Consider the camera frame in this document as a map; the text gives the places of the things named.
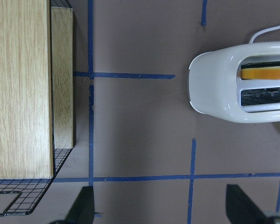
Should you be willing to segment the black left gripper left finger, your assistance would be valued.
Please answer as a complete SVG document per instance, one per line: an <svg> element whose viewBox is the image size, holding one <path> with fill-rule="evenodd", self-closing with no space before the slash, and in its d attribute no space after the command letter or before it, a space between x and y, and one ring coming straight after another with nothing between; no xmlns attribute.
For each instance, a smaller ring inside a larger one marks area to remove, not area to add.
<svg viewBox="0 0 280 224"><path fill-rule="evenodd" d="M82 187L68 214L63 220L51 224L92 224L95 216L94 190L92 186Z"/></svg>

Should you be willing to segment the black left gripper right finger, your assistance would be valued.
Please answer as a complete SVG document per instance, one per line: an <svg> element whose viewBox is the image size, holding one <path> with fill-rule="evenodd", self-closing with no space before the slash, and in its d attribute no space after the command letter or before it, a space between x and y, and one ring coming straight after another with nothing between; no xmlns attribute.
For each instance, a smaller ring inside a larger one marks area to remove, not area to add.
<svg viewBox="0 0 280 224"><path fill-rule="evenodd" d="M232 224L280 224L278 213L263 212L237 184L226 186L225 213Z"/></svg>

